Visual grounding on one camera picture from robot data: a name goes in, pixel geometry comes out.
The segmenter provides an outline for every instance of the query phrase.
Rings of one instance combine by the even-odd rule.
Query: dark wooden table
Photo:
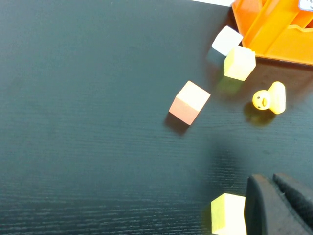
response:
[[[313,188],[312,68],[210,50],[230,8],[188,0],[0,2],[0,234],[208,234],[210,202],[283,172]],[[191,80],[190,128],[168,115]],[[287,110],[251,98],[285,83]]]

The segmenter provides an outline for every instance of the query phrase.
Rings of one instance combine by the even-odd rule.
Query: orange plastic container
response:
[[[299,0],[235,0],[243,46],[258,57],[313,65],[313,12]]]

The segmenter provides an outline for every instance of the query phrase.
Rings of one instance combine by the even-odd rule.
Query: wooden block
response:
[[[217,235],[246,235],[245,201],[245,197],[228,193],[224,193],[212,201],[212,233]]]
[[[210,96],[208,92],[188,81],[175,97],[169,112],[191,125]]]
[[[255,66],[255,52],[245,47],[236,46],[225,59],[224,76],[245,81]]]
[[[238,46],[243,36],[229,26],[225,26],[215,38],[212,47],[219,53],[227,56],[230,51]]]

